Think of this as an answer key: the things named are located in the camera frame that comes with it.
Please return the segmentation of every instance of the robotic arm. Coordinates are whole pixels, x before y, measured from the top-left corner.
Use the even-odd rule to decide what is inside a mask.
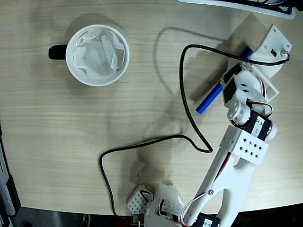
[[[284,60],[291,48],[278,28],[272,26],[261,46],[249,58],[276,62]],[[277,132],[277,125],[270,120],[273,107],[268,101],[278,94],[271,78],[281,68],[282,65],[250,65],[229,60],[221,84],[224,105],[228,108],[227,118],[232,125],[228,126],[204,181],[194,199],[184,206],[172,185],[158,184],[155,195],[144,185],[139,185],[127,206],[133,214],[144,214],[144,226],[232,225],[241,210],[253,171],[261,164],[268,149],[265,141],[273,139]],[[220,190],[223,190],[223,202],[217,216],[200,213]]]

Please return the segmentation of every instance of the hole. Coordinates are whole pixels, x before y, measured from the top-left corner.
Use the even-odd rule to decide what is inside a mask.
[[[274,57],[276,57],[276,52],[274,49],[271,49],[271,52],[270,52]]]

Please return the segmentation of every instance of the wooden table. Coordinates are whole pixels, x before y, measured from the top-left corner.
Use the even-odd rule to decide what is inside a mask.
[[[85,86],[48,48],[67,43],[85,25],[112,22],[129,35],[126,73],[106,87]],[[25,207],[111,214],[99,155],[180,130],[202,146],[185,115],[178,64],[187,44],[239,53],[257,48],[271,24],[293,44],[291,61],[275,76],[280,95],[272,120],[278,134],[251,180],[243,210],[303,202],[303,13],[294,20],[177,0],[3,0],[0,8],[0,121],[9,168]],[[186,59],[187,96],[196,99],[224,70],[225,57],[201,50]],[[214,147],[202,154],[174,140],[109,155],[104,160],[118,214],[137,183],[173,182],[184,201],[201,184],[227,128],[218,97],[194,118]],[[205,207],[218,211],[221,195]]]

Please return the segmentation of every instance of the mug handle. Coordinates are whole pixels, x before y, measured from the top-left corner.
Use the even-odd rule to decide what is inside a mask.
[[[48,57],[52,60],[65,60],[67,44],[55,45],[49,48]]]

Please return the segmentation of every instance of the white tissue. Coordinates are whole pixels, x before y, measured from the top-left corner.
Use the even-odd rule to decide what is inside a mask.
[[[93,28],[78,39],[73,57],[76,67],[83,69],[88,77],[104,79],[121,68],[125,47],[113,32]]]

